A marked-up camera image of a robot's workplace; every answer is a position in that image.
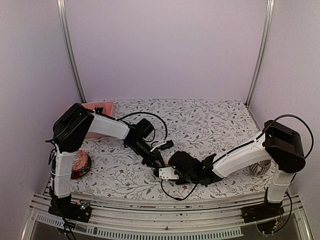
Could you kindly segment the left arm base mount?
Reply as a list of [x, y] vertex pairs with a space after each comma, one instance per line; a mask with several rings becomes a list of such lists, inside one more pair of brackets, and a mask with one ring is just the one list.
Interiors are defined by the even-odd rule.
[[71, 202], [71, 195], [63, 198], [51, 197], [48, 213], [65, 219], [88, 223], [92, 208], [82, 200], [80, 204]]

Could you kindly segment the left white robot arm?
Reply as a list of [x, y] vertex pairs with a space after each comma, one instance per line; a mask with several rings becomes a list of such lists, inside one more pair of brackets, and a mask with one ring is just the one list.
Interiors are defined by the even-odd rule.
[[56, 149], [52, 175], [53, 192], [58, 198], [55, 209], [63, 217], [70, 217], [75, 211], [74, 205], [65, 198], [71, 194], [73, 161], [88, 133], [122, 140], [125, 147], [131, 148], [142, 157], [142, 164], [154, 169], [163, 168], [165, 162], [161, 153], [145, 141], [151, 132], [152, 125], [146, 119], [137, 124], [130, 124], [102, 113], [95, 113], [80, 103], [69, 107], [53, 125], [53, 138], [50, 140]]

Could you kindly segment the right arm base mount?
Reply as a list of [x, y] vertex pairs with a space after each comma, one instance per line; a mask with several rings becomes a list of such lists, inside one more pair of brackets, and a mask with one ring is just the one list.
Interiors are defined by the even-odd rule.
[[262, 203], [241, 208], [241, 217], [245, 223], [277, 217], [283, 213], [284, 208], [282, 207], [282, 201], [278, 203], [271, 203], [268, 201], [267, 194], [265, 194], [264, 201]]

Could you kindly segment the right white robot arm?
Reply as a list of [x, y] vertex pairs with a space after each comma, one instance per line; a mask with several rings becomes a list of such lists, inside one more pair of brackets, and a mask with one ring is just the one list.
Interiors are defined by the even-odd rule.
[[266, 191], [266, 201], [258, 208], [262, 218], [269, 218], [278, 210], [294, 175], [306, 165], [300, 134], [275, 120], [265, 122], [264, 129], [253, 139], [227, 153], [212, 154], [202, 161], [185, 151], [177, 151], [170, 157], [168, 167], [158, 172], [163, 180], [183, 180], [208, 186], [266, 160], [273, 160], [277, 165]]

